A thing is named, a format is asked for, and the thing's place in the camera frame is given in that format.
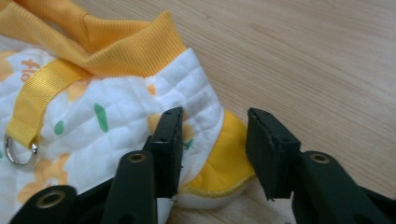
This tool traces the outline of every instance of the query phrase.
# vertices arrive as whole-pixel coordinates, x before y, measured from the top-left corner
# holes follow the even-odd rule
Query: silver d-ring
[[[8,136],[7,134],[5,135],[4,138],[4,150],[6,152],[8,160],[16,167],[20,169],[29,169],[35,165],[35,162],[37,161],[37,156],[38,156],[38,145],[37,144],[32,144],[30,146],[30,149],[32,150],[32,155],[30,156],[30,159],[26,163],[21,163],[19,160],[15,157],[14,151],[13,151],[13,143],[14,140]]]

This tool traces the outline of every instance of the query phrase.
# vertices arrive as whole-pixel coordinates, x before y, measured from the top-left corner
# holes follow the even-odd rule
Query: metal ring
[[[32,144],[30,146],[30,149],[32,150],[32,155],[30,156],[30,159],[26,163],[21,163],[16,157],[13,152],[13,142],[14,140],[8,136],[7,134],[5,135],[4,138],[4,151],[6,152],[8,160],[16,167],[20,169],[29,169],[30,167],[35,165],[35,162],[37,161],[37,155],[38,155],[38,145],[37,144]]]
[[[41,196],[41,198],[39,198],[35,203],[35,206],[38,208],[51,208],[56,204],[61,203],[65,197],[66,194],[63,191],[53,190]]]

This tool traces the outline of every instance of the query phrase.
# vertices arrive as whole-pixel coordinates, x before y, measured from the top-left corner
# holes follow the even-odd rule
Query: metal rivet
[[[144,154],[134,154],[128,157],[128,161],[130,162],[141,162],[146,159],[146,156]]]
[[[38,199],[35,206],[38,208],[51,208],[64,200],[66,194],[60,190],[53,190]]]
[[[329,158],[322,154],[311,154],[309,158],[311,158],[311,160],[315,162],[323,163],[323,164],[330,162]]]

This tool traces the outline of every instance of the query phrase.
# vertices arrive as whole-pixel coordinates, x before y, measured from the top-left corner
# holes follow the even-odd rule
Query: clamp jaw
[[[120,159],[114,179],[80,195],[70,186],[43,189],[11,223],[157,223],[156,198],[177,194],[182,114],[163,113],[143,150]],[[268,200],[292,195],[297,223],[396,223],[396,201],[358,186],[332,156],[300,147],[273,115],[249,109],[247,157]]]
[[[177,194],[182,116],[181,107],[165,111],[143,150],[120,159],[114,178],[80,195],[71,186],[43,189],[10,223],[157,223],[157,198]]]
[[[396,202],[359,187],[332,156],[300,151],[273,115],[250,108],[247,157],[268,200],[290,198],[297,223],[396,223]]]

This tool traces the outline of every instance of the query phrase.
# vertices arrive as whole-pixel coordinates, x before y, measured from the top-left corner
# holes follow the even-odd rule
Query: baby garment
[[[35,193],[70,185],[82,193],[113,177],[120,157],[141,150],[162,112],[182,106],[174,205],[214,208],[254,176],[247,128],[225,110],[169,12],[152,22],[102,20],[69,0],[0,0],[0,146],[38,160],[18,169],[0,151],[0,223]]]

